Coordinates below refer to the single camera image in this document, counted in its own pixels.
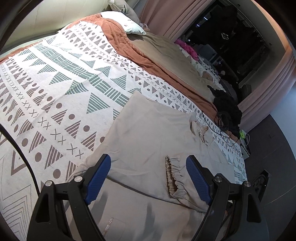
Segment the clothing pile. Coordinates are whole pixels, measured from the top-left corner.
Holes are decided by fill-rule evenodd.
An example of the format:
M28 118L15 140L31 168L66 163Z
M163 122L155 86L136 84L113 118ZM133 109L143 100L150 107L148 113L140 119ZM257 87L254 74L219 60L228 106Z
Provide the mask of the clothing pile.
M237 104L232 96L222 90L214 90L208 85L214 98L214 106L217 108L218 113L221 113L223 126L229 130L234 136L240 138L239 124L242 119L242 112L237 107Z
M198 54L195 52L195 50L189 46L187 43L183 42L180 39L177 39L175 41L175 44L182 47L194 60L198 61Z

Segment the curtain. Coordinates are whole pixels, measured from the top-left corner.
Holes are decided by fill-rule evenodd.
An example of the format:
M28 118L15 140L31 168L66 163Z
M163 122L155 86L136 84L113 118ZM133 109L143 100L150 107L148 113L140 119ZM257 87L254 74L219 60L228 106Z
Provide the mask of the curtain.
M140 21L150 32L175 41L212 0L148 0Z
M248 132L258 125L287 95L296 82L296 61L291 47L271 74L239 105L240 128Z

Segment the metal screw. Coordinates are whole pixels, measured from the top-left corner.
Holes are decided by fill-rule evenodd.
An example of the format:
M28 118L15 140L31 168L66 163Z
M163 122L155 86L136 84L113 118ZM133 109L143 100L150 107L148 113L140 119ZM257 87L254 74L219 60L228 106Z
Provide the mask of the metal screw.
M74 178L74 181L76 181L77 183L82 181L82 176L77 176Z
M52 181L47 181L46 183L45 183L45 186L47 186L47 187L50 187L52 185Z
M222 182L222 177L215 176L215 181L218 182L218 183Z
M252 184L249 181L245 181L244 185L249 188Z

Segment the black cable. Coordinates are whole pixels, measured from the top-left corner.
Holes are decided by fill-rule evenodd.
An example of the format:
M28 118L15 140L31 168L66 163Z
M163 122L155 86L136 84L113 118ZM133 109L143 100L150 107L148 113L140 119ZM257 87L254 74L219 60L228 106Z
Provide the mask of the black cable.
M25 158L25 155L22 153L21 149L19 148L19 146L16 144L16 142L14 141L14 139L11 137L11 135L6 131L6 129L0 124L0 132L2 133L2 135L5 136L5 138L11 143L11 145L15 148L15 150L18 152L18 154L20 155L20 157L22 158L22 160L24 161L24 163L26 164L31 177L33 179L34 185L35 185L35 189L37 192L37 195L39 196L40 191L39 191L39 187L37 184L37 180L36 177L34 175L34 172L29 164L29 162L27 161L27 159Z
M208 127L209 127L214 133L218 134L218 135L221 136L221 137L225 137L225 138L231 139L231 137L226 137L226 136L222 135L222 134L221 134L221 132L222 132L221 130L220 130L220 133L215 132L215 131L211 128L211 125L206 121L203 111L202 111L202 116L203 116L205 122L207 123ZM235 142L232 146L229 145L227 142L225 142L225 143L226 143L229 147L233 147L233 146L237 143L238 140L239 140L239 139L237 138L236 142Z

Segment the gray floor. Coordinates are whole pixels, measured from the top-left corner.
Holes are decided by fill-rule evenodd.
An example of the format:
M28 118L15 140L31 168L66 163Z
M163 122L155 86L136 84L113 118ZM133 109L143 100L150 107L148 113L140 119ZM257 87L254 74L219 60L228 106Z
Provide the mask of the gray floor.
M245 160L248 179L256 178L264 169L271 174L261 204L270 241L275 241L296 212L296 160L284 134L270 115L249 135L251 155Z

